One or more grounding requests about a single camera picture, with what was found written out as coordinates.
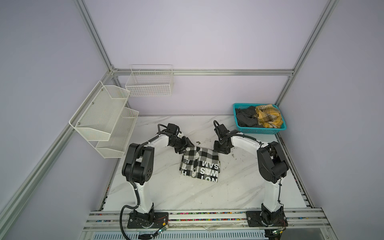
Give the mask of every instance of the white wire basket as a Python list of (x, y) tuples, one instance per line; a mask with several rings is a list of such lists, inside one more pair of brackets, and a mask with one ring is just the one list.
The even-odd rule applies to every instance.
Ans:
[(132, 97), (171, 96), (172, 65), (131, 65), (131, 75), (125, 85)]
[(129, 91), (99, 82), (87, 99), (90, 96), (94, 96), (91, 102), (88, 100), (88, 106), (78, 117), (78, 112), (85, 108), (84, 103), (80, 106), (70, 125), (104, 158), (122, 157), (139, 115), (138, 111), (125, 107)]

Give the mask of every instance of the white wall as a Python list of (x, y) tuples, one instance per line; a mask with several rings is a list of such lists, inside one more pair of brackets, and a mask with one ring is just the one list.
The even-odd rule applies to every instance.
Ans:
[[(72, 0), (2, 1), (0, 211), (105, 72)], [(80, 234), (114, 161), (87, 149), (83, 139), (73, 141), (65, 150), (73, 155), (63, 153), (7, 239), (52, 239), (58, 228), (43, 223), (54, 225), (61, 217), (66, 222), (58, 222), (55, 239)], [(28, 233), (27, 226), (36, 228)]]
[[(119, 76), (125, 86), (128, 76)], [(275, 103), (286, 76), (175, 76), (172, 96), (130, 97), (140, 115), (233, 114), (234, 103)]]
[(293, 68), (326, 0), (87, 0), (117, 68)]
[(340, 0), (280, 107), (284, 142), (339, 240), (382, 239), (383, 12), (381, 0)]

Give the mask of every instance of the white marble table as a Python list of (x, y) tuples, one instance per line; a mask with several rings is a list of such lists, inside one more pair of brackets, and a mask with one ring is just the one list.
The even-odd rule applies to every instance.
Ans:
[[(193, 144), (213, 149), (217, 135), (213, 121), (228, 130), (236, 129), (233, 116), (138, 117), (130, 139), (141, 144), (155, 136), (157, 124), (174, 123)], [(272, 134), (250, 134), (260, 141), (276, 141)], [(260, 208), (264, 198), (264, 179), (258, 172), (257, 158), (243, 149), (232, 148), (229, 155), (219, 154), (218, 182), (181, 175), (181, 155), (174, 148), (155, 149), (154, 172), (149, 185), (156, 210), (204, 210)], [(119, 211), (123, 205), (135, 204), (134, 191), (121, 174), (124, 158), (113, 179), (104, 211)], [(281, 187), (285, 208), (305, 208), (306, 204), (289, 172)]]

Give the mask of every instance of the black mounting plate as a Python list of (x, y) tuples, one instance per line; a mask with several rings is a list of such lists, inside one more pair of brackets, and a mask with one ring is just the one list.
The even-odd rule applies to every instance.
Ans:
[[(155, 212), (154, 222), (148, 228), (156, 228), (159, 229), (163, 227), (163, 222), (168, 222), (168, 213), (167, 212)], [(133, 211), (129, 214), (129, 220), (127, 228), (144, 228), (140, 222), (133, 216)]]
[[(245, 214), (247, 215), (248, 227), (266, 227), (262, 223), (261, 211), (246, 211)], [(283, 227), (284, 223), (280, 220), (283, 220), (285, 226), (288, 226), (285, 214), (283, 213), (282, 218), (277, 219), (277, 222), (270, 227)]]

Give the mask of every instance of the black and white checkered shirt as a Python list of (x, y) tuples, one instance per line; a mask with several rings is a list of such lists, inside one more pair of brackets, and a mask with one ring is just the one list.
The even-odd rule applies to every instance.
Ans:
[(220, 172), (218, 153), (202, 147), (188, 147), (186, 150), (181, 159), (181, 174), (217, 182)]

